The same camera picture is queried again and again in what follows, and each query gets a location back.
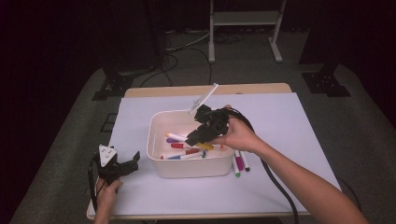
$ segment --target gray carpet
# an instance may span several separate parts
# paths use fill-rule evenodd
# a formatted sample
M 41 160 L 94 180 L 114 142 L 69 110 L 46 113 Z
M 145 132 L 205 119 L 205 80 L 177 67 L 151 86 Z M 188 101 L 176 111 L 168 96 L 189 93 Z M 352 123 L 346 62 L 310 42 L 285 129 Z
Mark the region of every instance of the gray carpet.
M 339 65 L 338 81 L 351 97 L 327 97 L 311 94 L 301 76 L 315 72 L 320 64 L 299 65 L 307 33 L 279 34 L 278 46 L 284 58 L 276 63 L 267 37 L 270 33 L 244 35 L 231 45 L 216 45 L 216 62 L 212 64 L 211 82 L 288 83 L 298 93 L 311 125 L 334 173 L 345 180 L 359 197 L 363 214 L 371 223 L 394 223 L 396 220 L 396 132 L 362 87 L 355 74 Z M 196 38 L 193 35 L 169 35 L 173 47 Z M 193 46 L 207 54 L 207 44 Z M 209 84 L 209 65 L 196 50 L 173 54 L 177 66 L 168 71 L 174 86 Z M 163 68 L 175 64 L 166 58 Z M 135 79 L 133 87 L 150 75 Z M 101 133 L 107 114 L 117 113 L 120 97 L 92 101 L 105 75 L 92 74 L 81 91 L 62 129 L 43 162 L 34 182 L 21 202 L 11 223 L 91 223 L 86 218 L 90 200 L 87 169 L 99 144 L 106 145 L 111 133 Z M 144 87 L 169 86 L 164 75 L 158 75 Z M 341 183 L 345 194 L 352 192 Z M 292 223 L 292 217 L 282 217 Z M 113 223 L 142 223 L 114 221 Z M 317 223 L 312 217 L 301 217 L 301 223 Z

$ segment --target purple marker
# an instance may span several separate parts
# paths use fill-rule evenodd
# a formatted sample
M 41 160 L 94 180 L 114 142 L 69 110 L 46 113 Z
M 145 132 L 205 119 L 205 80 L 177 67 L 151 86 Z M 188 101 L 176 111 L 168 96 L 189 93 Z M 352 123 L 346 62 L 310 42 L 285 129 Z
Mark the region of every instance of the purple marker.
M 236 160 L 236 164 L 238 165 L 238 170 L 243 171 L 244 163 L 242 162 L 242 158 L 238 150 L 235 151 L 235 160 Z
M 179 141 L 174 138 L 166 138 L 166 142 L 167 143 L 179 143 Z

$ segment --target green marker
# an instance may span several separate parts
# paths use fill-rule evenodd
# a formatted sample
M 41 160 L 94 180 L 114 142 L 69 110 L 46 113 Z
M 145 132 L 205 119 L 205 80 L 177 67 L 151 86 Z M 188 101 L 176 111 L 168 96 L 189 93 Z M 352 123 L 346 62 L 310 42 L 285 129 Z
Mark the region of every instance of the green marker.
M 239 173 L 238 165 L 236 164 L 235 156 L 233 156 L 233 171 L 235 172 L 236 177 L 241 176 Z

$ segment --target red marker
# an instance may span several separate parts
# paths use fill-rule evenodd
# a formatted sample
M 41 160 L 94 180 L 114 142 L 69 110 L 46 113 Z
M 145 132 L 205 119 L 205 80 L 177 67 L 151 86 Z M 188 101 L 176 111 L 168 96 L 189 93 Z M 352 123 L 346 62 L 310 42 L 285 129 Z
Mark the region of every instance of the red marker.
M 190 154 L 194 154 L 200 152 L 199 148 L 193 148 L 193 149 L 189 149 L 189 150 L 185 150 L 185 151 L 180 151 L 176 154 L 170 155 L 170 156 L 161 156 L 161 160 L 168 160 L 170 158 L 173 157 L 177 157 L 177 156 L 186 156 L 186 155 L 190 155 Z

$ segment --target human hand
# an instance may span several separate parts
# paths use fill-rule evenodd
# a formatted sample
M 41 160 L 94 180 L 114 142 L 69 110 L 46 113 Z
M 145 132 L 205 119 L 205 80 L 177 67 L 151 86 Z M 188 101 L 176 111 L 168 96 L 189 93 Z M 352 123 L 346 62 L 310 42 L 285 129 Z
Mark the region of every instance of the human hand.
M 250 130 L 244 121 L 230 116 L 228 122 L 228 132 L 212 140 L 211 144 L 220 144 L 237 150 L 254 152 L 257 145 L 262 143 L 260 137 Z
M 96 189 L 99 191 L 96 195 L 97 211 L 93 223 L 108 223 L 113 213 L 113 206 L 116 202 L 116 190 L 122 185 L 118 179 L 108 185 L 106 181 L 99 178 L 96 183 Z

